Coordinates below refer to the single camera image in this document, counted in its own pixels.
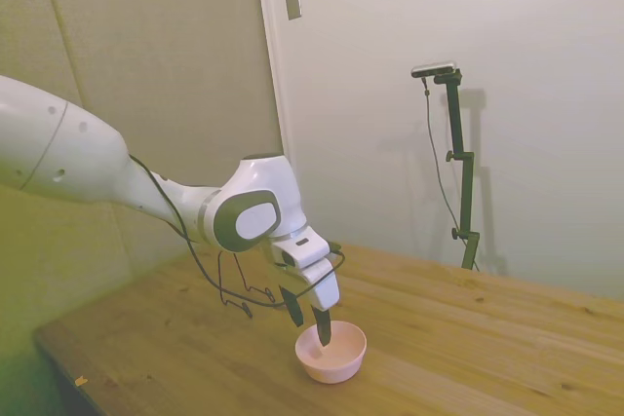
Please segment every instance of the camera stand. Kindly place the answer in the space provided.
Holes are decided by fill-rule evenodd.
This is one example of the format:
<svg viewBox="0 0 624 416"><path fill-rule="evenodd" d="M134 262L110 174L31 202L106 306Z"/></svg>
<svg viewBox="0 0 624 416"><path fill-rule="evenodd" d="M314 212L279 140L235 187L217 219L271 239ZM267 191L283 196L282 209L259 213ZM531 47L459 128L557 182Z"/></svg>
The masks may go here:
<svg viewBox="0 0 624 416"><path fill-rule="evenodd" d="M436 85L447 86L448 118L450 119L450 136L452 139L452 151L447 153L447 162L456 160L462 162L461 172L461 212L459 214L459 230L452 228L453 239L462 239L466 243L464 258L461 268L472 270L479 245L479 233L471 231L470 222L472 217L472 180L475 168L475 153L464 151L464 141L461 131L461 114L459 113L459 92L457 88L461 84L461 71L456 68L450 73L435 75L433 81Z"/></svg>

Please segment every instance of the wire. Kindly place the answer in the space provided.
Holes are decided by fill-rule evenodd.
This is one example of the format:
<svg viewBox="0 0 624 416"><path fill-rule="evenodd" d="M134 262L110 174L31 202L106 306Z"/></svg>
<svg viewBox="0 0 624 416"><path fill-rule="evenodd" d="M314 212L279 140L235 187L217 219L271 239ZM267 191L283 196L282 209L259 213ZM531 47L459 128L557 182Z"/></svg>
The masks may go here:
<svg viewBox="0 0 624 416"><path fill-rule="evenodd" d="M163 187L160 185L158 180L156 180L156 177L154 177L154 174L152 173L152 171L149 170L149 168L139 158L137 158L137 157L135 157L133 155L130 155L130 158L135 163L137 163L139 166L141 166L143 168L143 170L145 170L145 172L147 173L147 176L151 179L151 181L153 182L154 186L156 187L156 189L158 190L160 195L163 197L163 199L165 199L165 202L167 202L167 205L169 205L171 207L171 209L174 211L175 217L177 218L177 221L179 222L180 228L182 230L181 235L184 238L184 240L186 241L186 244L188 245L188 249L190 250L191 255L193 256L193 259L195 260L195 263L197 264L197 266L201 270L202 274L204 275L204 278L206 280L208 280L208 283L210 283L213 287L215 287L217 290L219 290L221 292L225 292L226 294L230 294L231 296L237 297L238 299L241 299L243 301L250 302L252 304L255 304L256 306L277 308L277 307L282 307L282 306L286 305L286 301L282 301L282 302L261 302L261 301L257 301L257 300L255 300L253 298L243 296L242 294L239 294L239 293L234 292L234 291L230 291L229 289L226 289L224 287L219 286L210 277L210 275L208 274L208 272L204 268L204 265L202 265L201 260L197 256L197 252L195 251L195 247L193 247L193 244L192 244L190 238L188 237L188 230L186 229L186 224L184 223L184 220L182 219L182 215L179 214L179 211L177 210L176 204L174 204L174 202L172 202L172 199L169 198L169 196L167 195L167 193L165 192ZM305 289L303 289L301 292L296 294L294 296L294 299L298 299L302 295L310 292L314 287L317 286L317 284L322 282L325 278L327 278L329 275L334 273L338 268L340 268L342 266L342 264L346 260L346 257L344 256L344 253L342 253L341 251L336 251L336 252L332 252L332 253L338 255L340 257L340 261L335 266L332 266L331 270L329 270L327 273L325 273L319 280L315 281L314 283L312 283L311 285L309 285Z"/></svg>
<svg viewBox="0 0 624 416"><path fill-rule="evenodd" d="M453 213L452 208L450 207L449 199L447 198L447 191L445 190L444 185L442 185L442 177L440 176L440 164L438 163L438 152L436 151L436 145L433 142L433 134L431 132L431 109L430 109L431 106L429 104L429 95L431 94L431 92L429 92L429 87L427 87L427 79L425 77L422 77L422 84L425 86L425 98L427 99L427 130L429 131L429 141L431 142L431 149L433 151L433 161L436 163L436 175L438 176L438 185L440 186L442 197L445 199L445 204L447 205L448 212L450 213L450 216L452 217L452 222L455 224L455 229L459 231L459 224L457 223L457 218L455 217L455 213ZM461 240L461 242L464 243L464 246L467 246L465 240L461 238L459 239ZM475 268L477 269L477 271L481 272L479 265L477 265L477 260L474 260L473 264L475 265Z"/></svg>

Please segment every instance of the wood grain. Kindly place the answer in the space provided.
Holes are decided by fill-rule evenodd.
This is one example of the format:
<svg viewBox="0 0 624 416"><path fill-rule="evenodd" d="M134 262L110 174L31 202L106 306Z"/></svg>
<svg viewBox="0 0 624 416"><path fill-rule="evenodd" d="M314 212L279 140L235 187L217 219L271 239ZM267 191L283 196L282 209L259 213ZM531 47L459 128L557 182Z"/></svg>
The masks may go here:
<svg viewBox="0 0 624 416"><path fill-rule="evenodd" d="M224 307L190 258L43 327L38 341L111 415L624 414L624 304L347 246L332 317L367 334L350 381L311 381L283 309ZM216 271L216 252L202 258ZM270 285L259 252L240 256ZM228 287L243 292L234 263ZM306 326L313 323L304 307Z"/></svg>

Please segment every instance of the pink bowl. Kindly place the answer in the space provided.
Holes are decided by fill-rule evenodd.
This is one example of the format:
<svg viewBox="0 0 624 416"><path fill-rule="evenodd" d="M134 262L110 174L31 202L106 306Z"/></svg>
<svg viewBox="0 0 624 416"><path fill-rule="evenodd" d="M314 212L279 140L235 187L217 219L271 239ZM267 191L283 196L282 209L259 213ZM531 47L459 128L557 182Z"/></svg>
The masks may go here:
<svg viewBox="0 0 624 416"><path fill-rule="evenodd" d="M366 335L348 321L331 321L331 342L326 347L319 341L316 325L301 333L294 344L305 371L324 384L337 384L353 377L366 350Z"/></svg>

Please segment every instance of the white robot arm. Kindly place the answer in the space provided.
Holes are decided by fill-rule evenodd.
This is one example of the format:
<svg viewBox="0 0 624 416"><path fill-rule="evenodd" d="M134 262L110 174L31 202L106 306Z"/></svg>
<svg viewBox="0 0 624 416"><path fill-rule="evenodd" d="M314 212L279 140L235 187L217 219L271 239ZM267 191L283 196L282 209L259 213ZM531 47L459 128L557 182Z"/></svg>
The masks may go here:
<svg viewBox="0 0 624 416"><path fill-rule="evenodd" d="M98 117L0 76L0 184L74 202L116 202L183 231L150 175L177 208L190 240L232 252L267 241L268 260L286 292L322 279L309 299L320 338L329 342L329 308L339 299L330 246L308 226L283 155L245 158L220 188L180 185L148 174L124 138Z"/></svg>

